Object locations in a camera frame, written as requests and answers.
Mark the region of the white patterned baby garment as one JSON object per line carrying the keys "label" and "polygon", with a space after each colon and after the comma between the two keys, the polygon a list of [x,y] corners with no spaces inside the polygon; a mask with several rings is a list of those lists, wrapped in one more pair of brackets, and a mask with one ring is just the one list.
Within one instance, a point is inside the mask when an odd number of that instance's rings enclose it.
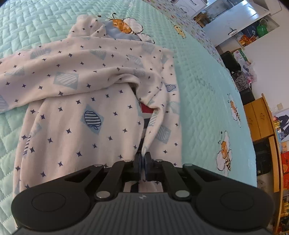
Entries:
{"label": "white patterned baby garment", "polygon": [[27,106],[13,194],[150,153],[182,163],[173,53],[80,16],[67,38],[1,59],[1,112]]}

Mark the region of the black chair with clothes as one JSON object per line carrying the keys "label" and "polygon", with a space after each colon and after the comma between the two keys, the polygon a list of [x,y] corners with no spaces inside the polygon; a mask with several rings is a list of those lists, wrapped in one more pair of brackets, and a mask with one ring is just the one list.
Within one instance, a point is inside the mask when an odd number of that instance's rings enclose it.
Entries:
{"label": "black chair with clothes", "polygon": [[248,76],[241,71],[241,65],[234,58],[233,54],[226,51],[220,56],[225,67],[230,71],[234,83],[239,91],[243,105],[251,103],[255,100],[249,84]]}

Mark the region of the mint green bee quilt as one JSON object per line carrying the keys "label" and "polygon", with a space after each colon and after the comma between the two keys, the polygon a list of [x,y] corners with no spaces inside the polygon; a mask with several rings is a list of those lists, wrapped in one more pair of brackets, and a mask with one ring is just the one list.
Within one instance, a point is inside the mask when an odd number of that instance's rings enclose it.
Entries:
{"label": "mint green bee quilt", "polygon": [[[7,1],[1,7],[1,59],[67,38],[80,16],[108,23],[110,33],[147,36],[173,53],[181,165],[257,184],[255,151],[231,75],[195,38],[145,1]],[[13,173],[26,111],[21,106],[1,112],[1,234],[16,231]]]}

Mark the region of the wooden desk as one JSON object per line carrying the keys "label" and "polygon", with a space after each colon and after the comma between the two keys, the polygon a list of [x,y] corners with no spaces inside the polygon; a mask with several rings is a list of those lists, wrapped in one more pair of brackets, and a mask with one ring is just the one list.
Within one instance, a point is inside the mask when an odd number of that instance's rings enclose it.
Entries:
{"label": "wooden desk", "polygon": [[283,203],[284,177],[278,133],[272,112],[264,95],[243,106],[256,152],[258,186],[274,200],[271,220],[274,234],[278,233]]}

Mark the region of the orange box on desk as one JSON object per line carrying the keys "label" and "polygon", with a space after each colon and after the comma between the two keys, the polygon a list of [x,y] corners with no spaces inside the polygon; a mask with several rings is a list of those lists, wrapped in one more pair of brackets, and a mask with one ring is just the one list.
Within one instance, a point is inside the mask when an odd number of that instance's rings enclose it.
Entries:
{"label": "orange box on desk", "polygon": [[288,174],[289,171],[289,152],[284,152],[281,154],[283,174]]}

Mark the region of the child uniform photo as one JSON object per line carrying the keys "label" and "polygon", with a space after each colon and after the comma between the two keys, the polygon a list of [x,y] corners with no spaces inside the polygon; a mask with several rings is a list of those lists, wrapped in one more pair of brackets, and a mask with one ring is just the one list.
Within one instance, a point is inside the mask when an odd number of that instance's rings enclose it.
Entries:
{"label": "child uniform photo", "polygon": [[276,117],[276,119],[280,122],[280,139],[282,142],[286,142],[289,135],[288,115],[281,115]]}

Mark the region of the heart patterned bedsheet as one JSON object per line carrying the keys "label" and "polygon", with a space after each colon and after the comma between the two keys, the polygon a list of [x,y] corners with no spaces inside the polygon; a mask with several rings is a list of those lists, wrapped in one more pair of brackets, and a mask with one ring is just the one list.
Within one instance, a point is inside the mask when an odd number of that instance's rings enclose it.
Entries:
{"label": "heart patterned bedsheet", "polygon": [[189,33],[193,38],[195,38],[209,52],[209,54],[225,68],[220,54],[211,43],[209,37],[201,26],[192,17],[189,17],[184,10],[173,5],[170,1],[146,0],[145,2],[160,11],[173,23],[181,26],[181,29],[184,29],[186,33]]}

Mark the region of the white room door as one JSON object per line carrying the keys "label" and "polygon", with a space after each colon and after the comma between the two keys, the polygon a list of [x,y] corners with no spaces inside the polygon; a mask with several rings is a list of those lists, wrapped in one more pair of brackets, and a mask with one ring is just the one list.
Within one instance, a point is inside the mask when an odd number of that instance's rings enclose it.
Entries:
{"label": "white room door", "polygon": [[254,1],[242,1],[207,24],[203,31],[213,46],[219,46],[268,14],[268,9]]}

